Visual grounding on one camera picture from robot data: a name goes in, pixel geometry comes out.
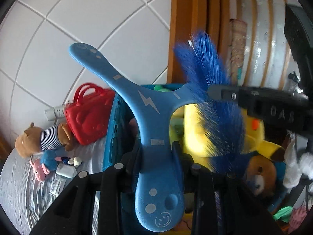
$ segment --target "lightning bolt symbol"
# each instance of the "lightning bolt symbol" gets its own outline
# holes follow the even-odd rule
[[[138,90],[138,93],[140,94],[141,99],[143,100],[143,103],[145,104],[145,106],[147,107],[148,105],[151,105],[158,113],[160,113],[158,111],[158,109],[156,108],[156,106],[154,105],[151,97],[146,98],[143,96],[143,94]]]

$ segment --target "white power strip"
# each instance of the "white power strip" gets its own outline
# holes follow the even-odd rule
[[[46,114],[48,121],[54,121],[59,118],[64,118],[65,117],[64,105],[47,109],[44,111],[44,113]]]

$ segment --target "red handbag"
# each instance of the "red handbag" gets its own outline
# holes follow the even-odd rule
[[[95,92],[84,96],[92,88]],[[113,90],[85,83],[76,90],[73,102],[65,106],[67,123],[81,145],[106,135],[114,96]]]

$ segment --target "blue bristles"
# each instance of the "blue bristles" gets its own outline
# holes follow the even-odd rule
[[[189,43],[178,44],[174,52],[198,102],[198,110],[213,155],[225,157],[239,154],[243,149],[245,129],[240,109],[233,102],[212,100],[206,93],[212,84],[229,85],[230,79],[218,57],[215,45],[205,32],[199,32]],[[231,161],[218,170],[231,170]]]

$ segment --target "striped shirt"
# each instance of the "striped shirt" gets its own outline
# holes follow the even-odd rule
[[[41,132],[40,147],[42,151],[47,149],[56,149],[61,147],[61,143],[58,140],[58,126],[54,125]]]

